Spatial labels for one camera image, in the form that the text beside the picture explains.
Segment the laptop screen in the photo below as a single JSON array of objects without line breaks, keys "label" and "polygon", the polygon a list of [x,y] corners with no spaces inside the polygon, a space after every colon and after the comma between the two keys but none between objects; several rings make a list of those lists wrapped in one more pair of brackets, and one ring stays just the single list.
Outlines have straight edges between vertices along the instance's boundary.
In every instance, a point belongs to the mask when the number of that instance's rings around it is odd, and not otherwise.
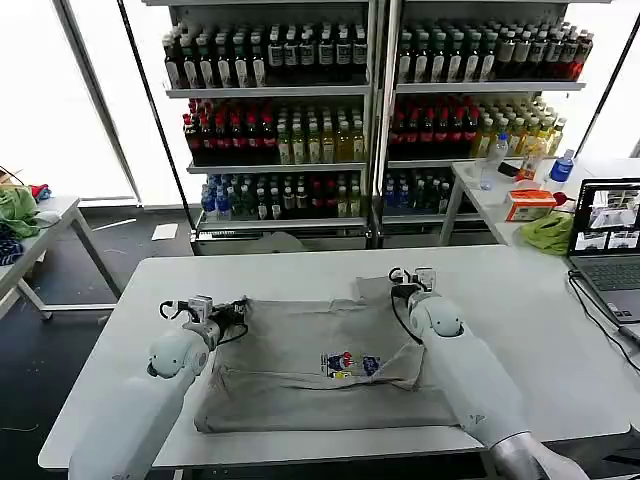
[{"label": "laptop screen", "polygon": [[640,252],[640,178],[582,182],[569,255]]}]

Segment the orange box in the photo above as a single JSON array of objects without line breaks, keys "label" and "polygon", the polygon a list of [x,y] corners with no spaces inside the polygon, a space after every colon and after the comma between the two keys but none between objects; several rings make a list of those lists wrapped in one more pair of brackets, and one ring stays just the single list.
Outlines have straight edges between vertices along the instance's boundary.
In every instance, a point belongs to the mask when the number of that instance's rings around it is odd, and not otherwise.
[{"label": "orange box", "polygon": [[548,215],[557,205],[546,190],[512,190],[507,194],[507,222],[530,222]]}]

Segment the blue cloth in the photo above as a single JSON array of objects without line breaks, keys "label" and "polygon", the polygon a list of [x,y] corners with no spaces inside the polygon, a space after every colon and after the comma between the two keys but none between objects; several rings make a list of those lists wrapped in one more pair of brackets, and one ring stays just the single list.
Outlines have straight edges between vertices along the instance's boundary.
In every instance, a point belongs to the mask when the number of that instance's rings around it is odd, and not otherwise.
[{"label": "blue cloth", "polygon": [[0,240],[0,265],[11,265],[24,253],[24,247],[17,240]]}]

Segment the black cord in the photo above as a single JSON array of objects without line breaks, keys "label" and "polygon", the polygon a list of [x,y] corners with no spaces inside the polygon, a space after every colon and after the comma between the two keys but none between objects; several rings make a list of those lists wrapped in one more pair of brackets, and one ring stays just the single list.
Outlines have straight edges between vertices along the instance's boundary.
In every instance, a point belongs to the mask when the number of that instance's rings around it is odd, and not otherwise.
[{"label": "black cord", "polygon": [[577,282],[577,280],[576,280],[577,277],[579,277],[579,274],[577,272],[569,271],[569,285],[571,285],[571,288],[573,288],[573,291],[576,294],[578,302],[580,302],[580,305],[582,306],[582,310],[583,310],[584,314],[587,317],[589,317],[591,320],[593,320],[593,322],[598,326],[598,328],[604,334],[604,336],[607,337],[607,339],[609,339],[610,342],[614,343],[620,349],[620,351],[622,352],[622,355],[624,356],[624,358],[627,361],[627,363],[629,363],[629,365],[631,365],[631,367],[636,372],[640,373],[640,367],[638,365],[636,365],[635,363],[633,363],[633,360],[631,360],[631,358],[629,357],[629,355],[625,351],[625,349],[622,346],[622,344],[618,340],[613,338],[609,334],[609,332],[607,332],[607,330],[602,326],[602,324],[596,319],[596,317],[591,315],[591,312],[589,312],[589,310],[587,309],[587,306],[585,305],[584,301],[582,300],[582,297],[580,297],[580,293],[578,293],[578,289],[580,289],[580,291],[583,293],[583,295],[589,299],[589,301],[591,302],[592,305],[594,305],[598,310],[600,310],[600,312],[602,314],[607,316],[607,313],[605,313],[604,309],[602,309],[602,307],[600,307],[600,305],[598,305],[598,303],[593,298],[591,298],[591,296],[589,294],[587,294],[587,292]]},{"label": "black cord", "polygon": [[411,333],[409,328],[400,319],[400,315],[398,315],[398,311],[396,310],[396,302],[395,302],[395,299],[393,298],[393,295],[391,295],[391,308],[393,308],[393,314],[396,316],[396,320],[398,320],[398,323],[402,326],[402,328],[404,328],[404,331],[407,332],[407,335],[409,335],[411,338],[413,338],[413,340],[418,345],[422,345],[423,344],[422,339],[420,339],[420,337],[417,337],[413,333]]},{"label": "black cord", "polygon": [[224,345],[225,343],[229,343],[229,342],[233,342],[235,340],[239,340],[249,332],[249,326],[246,323],[232,323],[229,326],[230,327],[244,327],[244,330],[243,330],[242,333],[236,335],[235,337],[227,338],[226,340],[222,340],[221,342],[218,342],[218,347],[220,345]]},{"label": "black cord", "polygon": [[15,178],[16,180],[18,180],[23,187],[25,187],[26,185],[24,184],[24,182],[22,180],[20,180],[18,177],[16,177],[13,173],[11,173],[9,170],[7,170],[6,168],[4,168],[2,165],[0,165],[0,170],[2,170],[4,173],[6,173],[7,175],[11,175],[13,178]]}]

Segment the table leg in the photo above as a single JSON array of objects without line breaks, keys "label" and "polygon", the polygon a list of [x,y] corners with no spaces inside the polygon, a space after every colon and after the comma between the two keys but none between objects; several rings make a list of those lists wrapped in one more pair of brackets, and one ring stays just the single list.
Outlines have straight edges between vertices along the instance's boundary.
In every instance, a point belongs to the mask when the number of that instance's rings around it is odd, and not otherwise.
[{"label": "table leg", "polygon": [[109,272],[109,269],[106,267],[104,261],[102,260],[100,253],[93,245],[93,242],[91,241],[93,232],[91,231],[91,228],[89,228],[87,221],[82,216],[79,208],[76,208],[73,212],[73,221],[71,222],[71,226],[76,232],[76,235],[78,235],[78,238],[82,242],[85,250],[91,257],[91,260],[93,260],[93,263],[100,271],[102,278],[104,278],[104,281],[107,282],[107,285],[116,296],[116,298],[119,299],[122,295],[123,288],[118,284],[118,282],[116,282],[115,278],[113,278],[111,272]]},{"label": "table leg", "polygon": [[453,184],[453,190],[451,190],[449,206],[447,207],[447,213],[444,217],[442,230],[440,230],[440,240],[438,242],[439,247],[449,245],[449,238],[451,237],[451,232],[453,231],[453,225],[456,223],[456,217],[458,216],[460,202],[462,202],[462,192],[462,181],[460,179],[456,179]]},{"label": "table leg", "polygon": [[25,302],[31,304],[33,308],[40,312],[43,320],[51,319],[52,313],[44,311],[46,309],[46,305],[22,278],[18,281],[17,288]]}]

